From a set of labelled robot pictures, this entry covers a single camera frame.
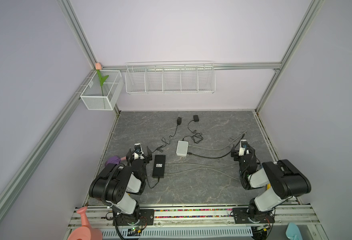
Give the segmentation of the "black network switch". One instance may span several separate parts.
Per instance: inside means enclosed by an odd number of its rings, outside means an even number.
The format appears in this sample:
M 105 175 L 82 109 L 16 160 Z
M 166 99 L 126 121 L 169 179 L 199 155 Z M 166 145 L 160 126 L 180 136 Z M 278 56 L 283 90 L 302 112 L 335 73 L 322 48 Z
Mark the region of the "black network switch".
M 156 155 L 154 159 L 153 178 L 163 178 L 165 175 L 166 156 Z

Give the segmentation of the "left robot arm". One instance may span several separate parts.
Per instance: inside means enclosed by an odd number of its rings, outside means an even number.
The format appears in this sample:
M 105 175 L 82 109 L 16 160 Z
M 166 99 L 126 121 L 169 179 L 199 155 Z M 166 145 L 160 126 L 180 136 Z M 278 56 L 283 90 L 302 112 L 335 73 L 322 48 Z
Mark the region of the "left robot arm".
M 141 211 L 131 195 L 141 195 L 146 187 L 147 164 L 152 151 L 144 153 L 141 144 L 126 155 L 127 163 L 109 163 L 96 176 L 89 188 L 89 197 L 101 201 L 112 211 L 116 226 L 147 225 L 149 211 Z

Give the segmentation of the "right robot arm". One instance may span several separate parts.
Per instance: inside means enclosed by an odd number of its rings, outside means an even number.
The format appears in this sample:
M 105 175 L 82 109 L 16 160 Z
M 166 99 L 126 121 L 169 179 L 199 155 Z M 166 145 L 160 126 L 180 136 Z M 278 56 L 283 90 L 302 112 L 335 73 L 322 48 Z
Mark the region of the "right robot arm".
M 308 178 L 289 160 L 259 164 L 255 149 L 247 144 L 242 144 L 239 150 L 233 147 L 231 157 L 239 163 L 240 183 L 245 190 L 271 186 L 251 199 L 248 207 L 233 208 L 237 224 L 274 223 L 272 212 L 277 206 L 312 190 Z

